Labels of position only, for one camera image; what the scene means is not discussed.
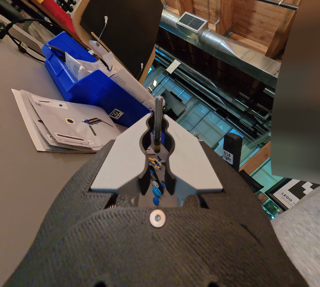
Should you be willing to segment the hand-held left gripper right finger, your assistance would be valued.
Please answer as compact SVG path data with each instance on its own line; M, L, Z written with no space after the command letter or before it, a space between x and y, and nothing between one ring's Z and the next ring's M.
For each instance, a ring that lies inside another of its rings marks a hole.
M223 186L200 141L168 115L162 116L167 191L183 205L188 196L219 193Z

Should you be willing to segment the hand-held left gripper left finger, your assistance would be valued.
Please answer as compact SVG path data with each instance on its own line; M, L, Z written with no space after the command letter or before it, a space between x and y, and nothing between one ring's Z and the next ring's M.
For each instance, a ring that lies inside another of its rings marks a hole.
M146 114L114 141L90 189L98 193L145 195L150 187L149 156L154 117Z

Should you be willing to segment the pile of loose lego pieces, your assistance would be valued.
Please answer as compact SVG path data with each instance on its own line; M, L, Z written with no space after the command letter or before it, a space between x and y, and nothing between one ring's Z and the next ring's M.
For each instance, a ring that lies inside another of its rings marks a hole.
M158 177L157 171L162 171L164 161L162 161L159 156L157 159L152 157L149 157L148 159L152 193L154 195L153 203L155 206L158 206L160 204L160 197L164 194L164 189L166 186L164 181L160 180Z

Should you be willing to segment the lego instruction booklet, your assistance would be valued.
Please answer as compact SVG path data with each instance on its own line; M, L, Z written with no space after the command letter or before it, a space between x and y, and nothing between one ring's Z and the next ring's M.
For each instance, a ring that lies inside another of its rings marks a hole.
M97 106L50 99L25 90L19 93L47 151L97 152L126 130Z

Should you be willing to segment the large display screen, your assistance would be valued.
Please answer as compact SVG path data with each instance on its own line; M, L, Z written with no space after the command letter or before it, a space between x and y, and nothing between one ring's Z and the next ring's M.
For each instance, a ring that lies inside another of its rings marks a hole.
M176 121L185 112L187 106L183 104L178 96L167 89L164 90L161 96L165 101L163 113Z

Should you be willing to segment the metal conduit pipes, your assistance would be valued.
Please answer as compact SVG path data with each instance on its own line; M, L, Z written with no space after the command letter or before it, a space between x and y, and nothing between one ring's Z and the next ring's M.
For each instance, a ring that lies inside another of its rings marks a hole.
M273 88L206 52L196 55L191 64L186 56L193 54L184 52L177 58L156 44L155 61L163 68L178 61L180 65L169 76L250 141L271 136L273 97L267 92Z

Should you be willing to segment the blue storage bin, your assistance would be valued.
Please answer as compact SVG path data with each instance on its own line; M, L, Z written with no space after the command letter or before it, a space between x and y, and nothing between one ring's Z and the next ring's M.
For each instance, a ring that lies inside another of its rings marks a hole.
M46 57L45 66L65 101L98 106L115 123L125 127L132 126L153 110L154 100L147 105L145 101L136 99L118 85L113 77L108 77L99 69L76 80L62 60L62 54L52 47L66 52L76 60L94 62L97 59L66 32L58 34L42 47Z

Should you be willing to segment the white printed paper bags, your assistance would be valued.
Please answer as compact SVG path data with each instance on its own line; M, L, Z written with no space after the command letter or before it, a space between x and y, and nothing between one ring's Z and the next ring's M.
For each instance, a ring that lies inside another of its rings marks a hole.
M110 78L122 87L126 92L138 100L149 110L155 108L155 98L147 91L119 62L112 52L107 52L101 60L94 62L75 59L65 52L66 67L74 76L76 81L90 75L95 70L102 71L103 75Z

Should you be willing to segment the white hanging sign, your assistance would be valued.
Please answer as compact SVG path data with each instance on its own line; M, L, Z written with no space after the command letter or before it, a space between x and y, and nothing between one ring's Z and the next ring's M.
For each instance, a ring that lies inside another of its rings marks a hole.
M166 72L172 74L179 66L181 65L181 62L178 60L174 60L167 68Z

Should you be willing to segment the rectangular silver ventilation duct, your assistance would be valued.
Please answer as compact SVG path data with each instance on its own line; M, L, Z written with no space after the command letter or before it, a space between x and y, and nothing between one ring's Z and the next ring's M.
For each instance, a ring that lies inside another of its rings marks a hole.
M170 12L169 15L174 18L178 30L195 41L200 49L275 88L281 66L279 62L212 31L203 18L188 12L182 16Z

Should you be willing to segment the silver round duct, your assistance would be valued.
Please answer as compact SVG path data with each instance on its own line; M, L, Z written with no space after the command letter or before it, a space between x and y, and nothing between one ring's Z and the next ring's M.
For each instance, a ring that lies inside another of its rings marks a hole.
M188 12L178 16L162 10L160 27L210 54L221 51L241 59L249 51L230 38L212 31L207 20Z

